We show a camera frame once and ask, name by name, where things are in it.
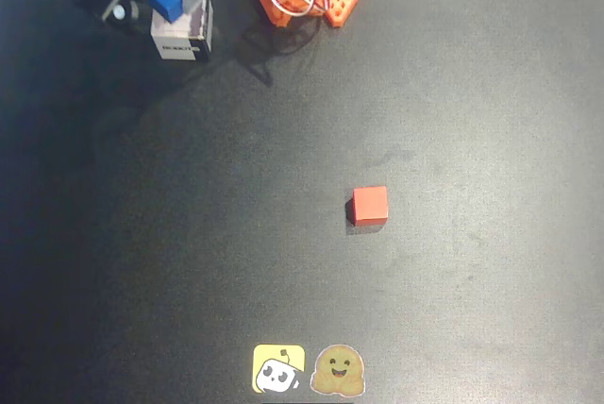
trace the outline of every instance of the white robot part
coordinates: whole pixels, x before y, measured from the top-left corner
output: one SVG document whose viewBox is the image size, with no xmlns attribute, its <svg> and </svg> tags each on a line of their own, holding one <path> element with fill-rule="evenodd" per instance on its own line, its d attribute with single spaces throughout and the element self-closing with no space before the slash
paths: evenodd
<svg viewBox="0 0 604 404">
<path fill-rule="evenodd" d="M 279 360 L 271 359 L 264 365 L 256 376 L 256 386 L 266 392 L 283 393 L 298 388 L 300 370 Z"/>
</svg>

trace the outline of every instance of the black table surface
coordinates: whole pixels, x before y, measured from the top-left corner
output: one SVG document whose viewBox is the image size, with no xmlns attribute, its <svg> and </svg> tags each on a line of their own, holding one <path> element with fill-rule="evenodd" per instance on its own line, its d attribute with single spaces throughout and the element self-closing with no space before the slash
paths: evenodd
<svg viewBox="0 0 604 404">
<path fill-rule="evenodd" d="M 604 0 L 213 3 L 204 65 L 0 0 L 3 402 L 601 403 Z M 365 393 L 259 395 L 258 344 Z"/>
</svg>

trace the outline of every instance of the red cube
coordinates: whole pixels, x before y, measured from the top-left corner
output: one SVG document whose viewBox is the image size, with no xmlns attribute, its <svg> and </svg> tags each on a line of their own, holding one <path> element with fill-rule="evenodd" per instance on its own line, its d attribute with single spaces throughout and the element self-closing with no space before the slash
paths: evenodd
<svg viewBox="0 0 604 404">
<path fill-rule="evenodd" d="M 352 193 L 354 223 L 357 227 L 383 225 L 388 220 L 386 187 L 362 187 Z"/>
</svg>

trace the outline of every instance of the yellow sticker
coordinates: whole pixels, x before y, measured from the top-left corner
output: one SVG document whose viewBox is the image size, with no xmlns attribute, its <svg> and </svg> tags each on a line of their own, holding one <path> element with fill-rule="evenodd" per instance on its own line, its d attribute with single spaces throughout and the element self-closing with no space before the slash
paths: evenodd
<svg viewBox="0 0 604 404">
<path fill-rule="evenodd" d="M 365 365 L 349 345 L 331 345 L 314 365 L 310 387 L 321 395 L 360 396 L 365 392 Z"/>
<path fill-rule="evenodd" d="M 297 389 L 306 354 L 301 345 L 257 345 L 252 387 L 256 393 L 285 393 Z"/>
</svg>

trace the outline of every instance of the hugging face emoji sticker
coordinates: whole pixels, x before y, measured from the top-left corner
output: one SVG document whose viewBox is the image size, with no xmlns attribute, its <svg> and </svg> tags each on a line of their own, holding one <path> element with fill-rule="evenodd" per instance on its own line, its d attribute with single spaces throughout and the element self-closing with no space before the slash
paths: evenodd
<svg viewBox="0 0 604 404">
<path fill-rule="evenodd" d="M 360 396 L 365 391 L 365 365 L 349 345 L 331 345 L 314 365 L 310 387 L 322 395 Z"/>
</svg>

